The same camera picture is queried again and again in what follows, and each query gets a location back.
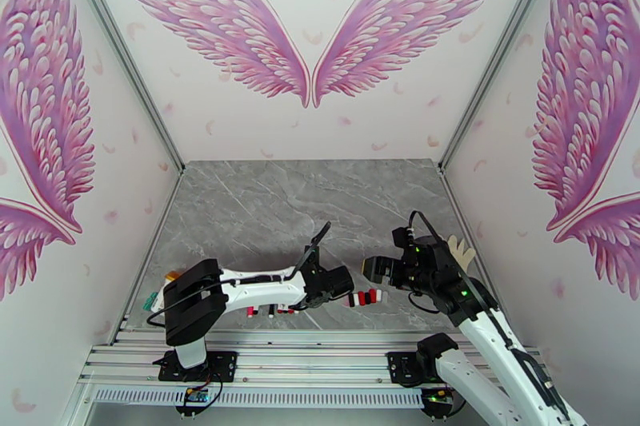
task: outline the pink angel wing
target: pink angel wing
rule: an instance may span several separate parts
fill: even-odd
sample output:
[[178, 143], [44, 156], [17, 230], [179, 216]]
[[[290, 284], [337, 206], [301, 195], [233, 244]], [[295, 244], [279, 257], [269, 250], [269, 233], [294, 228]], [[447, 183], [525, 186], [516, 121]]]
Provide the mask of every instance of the pink angel wing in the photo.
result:
[[356, 0], [312, 77], [314, 105], [329, 92], [354, 97], [436, 44], [482, 0]]
[[146, 11], [234, 80], [309, 104], [309, 74], [267, 0], [139, 0]]
[[74, 243], [64, 227], [54, 225], [40, 210], [0, 198], [0, 301], [7, 284], [12, 293], [27, 276], [34, 279], [42, 247], [53, 241]]
[[2, 132], [38, 202], [81, 232], [94, 147], [82, 41], [70, 0], [9, 0], [0, 18]]
[[552, 0], [545, 42], [533, 163], [552, 230], [593, 199], [638, 108], [640, 26], [631, 0]]
[[581, 212], [573, 224], [555, 238], [562, 242], [575, 237], [589, 245], [595, 256], [595, 271], [606, 273], [612, 285], [640, 295], [640, 192], [604, 200]]

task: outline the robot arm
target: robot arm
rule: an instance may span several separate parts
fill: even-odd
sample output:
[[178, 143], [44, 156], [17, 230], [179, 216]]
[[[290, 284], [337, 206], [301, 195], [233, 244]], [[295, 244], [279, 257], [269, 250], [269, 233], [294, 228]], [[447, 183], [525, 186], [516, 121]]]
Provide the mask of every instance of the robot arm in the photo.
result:
[[279, 303], [295, 309], [316, 308], [354, 290], [345, 266], [326, 270], [319, 264], [320, 240], [327, 222], [295, 266], [270, 272], [244, 273], [220, 269], [205, 259], [163, 289], [166, 343], [175, 348], [184, 369], [206, 362], [204, 336], [224, 314], [247, 306]]
[[[424, 220], [430, 236], [414, 239], [415, 215]], [[447, 341], [444, 334], [418, 344], [418, 363], [422, 362], [427, 375], [440, 376], [455, 387], [489, 424], [518, 424], [519, 414], [524, 424], [586, 425], [522, 347], [498, 302], [482, 283], [460, 268], [447, 243], [422, 213], [413, 212], [408, 226], [396, 229], [393, 236], [396, 246], [404, 251], [402, 257], [370, 257], [365, 259], [362, 273], [370, 281], [387, 280], [398, 289], [428, 295], [438, 310], [474, 344], [509, 396], [489, 381], [478, 379], [478, 371], [460, 357], [457, 345], [450, 339]], [[475, 389], [470, 387], [471, 382], [485, 385]], [[511, 411], [511, 416], [498, 414], [503, 410]]]

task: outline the marble tabletop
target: marble tabletop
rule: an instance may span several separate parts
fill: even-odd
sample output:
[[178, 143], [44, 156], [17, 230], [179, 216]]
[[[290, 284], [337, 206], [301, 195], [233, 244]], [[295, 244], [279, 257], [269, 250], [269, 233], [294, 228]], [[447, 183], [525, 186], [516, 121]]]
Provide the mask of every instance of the marble tabletop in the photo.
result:
[[[391, 231], [422, 210], [444, 237], [462, 235], [431, 160], [195, 161], [187, 168], [150, 264], [134, 299], [128, 328], [146, 328], [142, 309], [171, 270], [214, 257], [223, 268], [282, 269], [292, 265], [325, 221], [321, 265], [346, 265], [355, 289], [372, 287], [360, 274], [364, 257], [399, 257]], [[416, 235], [421, 235], [416, 226]], [[296, 315], [223, 315], [215, 328], [451, 330], [442, 315], [427, 315], [406, 292], [384, 289], [386, 302], [349, 308], [341, 301]], [[430, 307], [428, 298], [417, 298]]]

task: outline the white wall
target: white wall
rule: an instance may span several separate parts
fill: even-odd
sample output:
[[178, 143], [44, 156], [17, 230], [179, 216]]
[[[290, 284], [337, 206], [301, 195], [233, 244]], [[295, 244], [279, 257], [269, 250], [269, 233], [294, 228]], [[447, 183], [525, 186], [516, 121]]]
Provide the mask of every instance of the white wall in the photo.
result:
[[[8, 1], [0, 0], [3, 30]], [[33, 282], [27, 277], [11, 294], [7, 284], [0, 301], [0, 422], [16, 426], [57, 423], [90, 346], [103, 343], [117, 325], [123, 301], [176, 178], [89, 5], [86, 0], [71, 1], [78, 8], [84, 80], [90, 89], [93, 188], [74, 203], [73, 215], [82, 233], [67, 232], [75, 244], [54, 241], [45, 245], [37, 259]], [[0, 41], [3, 54], [5, 42], [6, 38]], [[5, 109], [13, 106], [7, 77], [5, 64], [4, 90], [0, 93]], [[37, 82], [26, 80], [27, 84]], [[61, 103], [56, 99], [56, 106]], [[19, 131], [14, 133], [25, 140], [24, 132], [22, 137]], [[50, 224], [43, 222], [54, 218], [51, 212], [49, 216], [43, 213], [46, 209], [29, 190], [5, 138], [0, 139], [0, 196], [32, 205], [40, 217], [26, 224], [50, 229]], [[20, 225], [20, 220], [6, 208], [0, 210], [0, 258], [6, 264], [5, 259], [15, 249], [8, 241], [6, 224]], [[11, 266], [0, 270], [0, 277], [8, 282]]]
[[[637, 8], [632, 11], [639, 23]], [[606, 274], [598, 278], [587, 244], [575, 238], [554, 242], [558, 229], [546, 230], [555, 215], [554, 199], [534, 186], [538, 180], [532, 169], [532, 141], [540, 141], [532, 130], [536, 84], [542, 74], [543, 35], [549, 19], [550, 0], [537, 0], [448, 174], [514, 327], [527, 343], [542, 349], [560, 391], [592, 425], [638, 424], [640, 301], [624, 286], [623, 292], [610, 284]], [[629, 24], [622, 31], [630, 35], [634, 28]], [[622, 69], [633, 79], [640, 66], [638, 39], [626, 42], [631, 55]], [[597, 78], [598, 71], [591, 75]], [[623, 90], [617, 95], [618, 105], [638, 100], [635, 89], [626, 94], [628, 99]], [[575, 107], [574, 99], [564, 106]], [[602, 134], [613, 124], [602, 123]], [[636, 115], [588, 205], [640, 189], [639, 141]], [[558, 157], [565, 152], [559, 150]], [[617, 219], [637, 216], [618, 213]], [[630, 241], [626, 248], [634, 260], [629, 274], [640, 270], [633, 232]], [[616, 240], [612, 249], [623, 250], [621, 242]]]
[[[140, 1], [107, 1], [182, 157], [190, 161], [437, 160], [516, 0], [484, 0], [388, 80], [356, 98], [328, 94], [318, 109], [311, 103], [304, 109], [293, 94], [266, 98], [229, 81], [221, 67], [190, 50]], [[268, 2], [312, 72], [354, 0]], [[433, 12], [431, 4], [420, 16]]]

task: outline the wing mural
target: wing mural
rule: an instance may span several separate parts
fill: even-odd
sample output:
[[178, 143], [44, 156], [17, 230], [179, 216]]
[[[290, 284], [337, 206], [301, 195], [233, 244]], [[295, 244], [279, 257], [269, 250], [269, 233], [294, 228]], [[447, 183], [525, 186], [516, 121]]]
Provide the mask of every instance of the wing mural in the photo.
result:
[[291, 92], [309, 104], [305, 62], [267, 0], [139, 0], [187, 46], [266, 95]]
[[318, 107], [330, 92], [350, 97], [386, 80], [480, 7], [483, 0], [356, 0], [312, 81], [267, 0], [139, 0], [192, 50], [268, 98], [291, 92]]
[[452, 30], [482, 0], [356, 0], [316, 65], [314, 105], [354, 97], [386, 80]]
[[9, 0], [0, 19], [2, 135], [43, 211], [0, 202], [0, 299], [34, 279], [43, 245], [73, 244], [74, 202], [91, 189], [89, 89], [70, 0]]
[[542, 51], [535, 185], [555, 199], [547, 229], [577, 238], [596, 272], [638, 299], [638, 194], [588, 207], [638, 109], [640, 23], [635, 0], [552, 0]]

